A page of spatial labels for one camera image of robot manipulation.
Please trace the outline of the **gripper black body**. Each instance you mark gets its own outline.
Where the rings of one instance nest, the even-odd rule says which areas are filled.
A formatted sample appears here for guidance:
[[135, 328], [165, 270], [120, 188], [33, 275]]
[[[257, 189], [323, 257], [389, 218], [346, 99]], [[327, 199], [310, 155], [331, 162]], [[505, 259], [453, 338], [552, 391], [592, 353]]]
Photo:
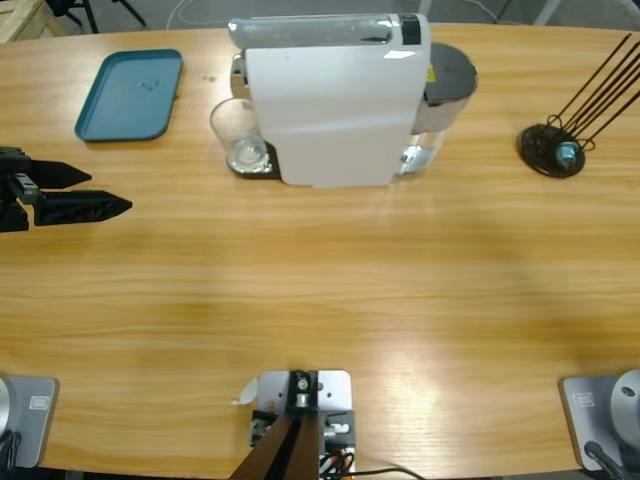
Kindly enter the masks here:
[[32, 159], [19, 147], [1, 147], [1, 232], [19, 232], [29, 229], [28, 214], [19, 204], [14, 192], [17, 174], [28, 175]]

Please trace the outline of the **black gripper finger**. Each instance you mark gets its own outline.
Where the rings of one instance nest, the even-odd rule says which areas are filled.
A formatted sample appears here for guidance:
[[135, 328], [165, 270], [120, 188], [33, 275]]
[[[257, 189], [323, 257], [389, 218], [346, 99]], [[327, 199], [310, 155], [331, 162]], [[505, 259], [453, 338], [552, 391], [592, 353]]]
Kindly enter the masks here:
[[34, 187], [41, 189], [65, 189], [92, 179], [92, 176], [69, 164], [56, 161], [32, 160], [28, 177]]
[[33, 206], [34, 224], [52, 226], [101, 222], [126, 212], [132, 206], [131, 201], [106, 191], [45, 192]]

